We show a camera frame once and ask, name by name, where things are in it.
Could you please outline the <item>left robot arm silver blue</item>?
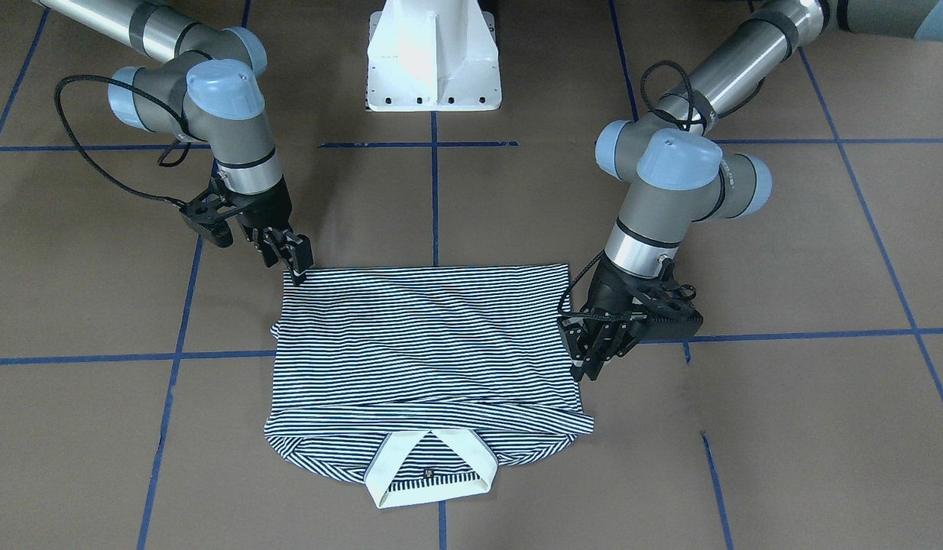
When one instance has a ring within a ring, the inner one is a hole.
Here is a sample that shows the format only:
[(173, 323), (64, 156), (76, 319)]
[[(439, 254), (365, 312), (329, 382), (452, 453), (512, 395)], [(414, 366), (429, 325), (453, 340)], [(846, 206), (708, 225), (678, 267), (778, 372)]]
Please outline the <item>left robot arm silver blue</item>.
[(753, 215), (770, 197), (767, 164), (726, 154), (709, 132), (746, 105), (769, 73), (831, 29), (849, 34), (943, 42), (943, 1), (768, 1), (701, 65), (687, 72), (646, 114), (614, 121), (596, 142), (604, 172), (628, 185), (577, 311), (559, 304), (559, 328), (574, 380), (596, 380), (611, 359), (641, 341), (687, 340), (702, 314), (695, 288), (674, 275), (675, 258), (695, 222)]

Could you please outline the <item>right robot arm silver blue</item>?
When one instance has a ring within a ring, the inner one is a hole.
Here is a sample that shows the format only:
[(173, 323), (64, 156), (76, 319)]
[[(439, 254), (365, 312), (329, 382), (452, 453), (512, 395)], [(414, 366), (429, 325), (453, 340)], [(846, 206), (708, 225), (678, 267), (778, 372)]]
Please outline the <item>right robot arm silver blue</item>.
[(229, 220), (266, 266), (285, 264), (293, 285), (313, 265), (307, 236), (290, 226), (289, 189), (265, 114), (258, 77), (267, 66), (247, 28), (214, 29), (164, 1), (45, 1), (43, 6), (157, 60), (122, 67), (105, 80), (109, 108), (133, 128), (173, 136), (174, 145), (207, 143), (212, 178), (196, 198), (161, 197), (217, 247), (233, 241)]

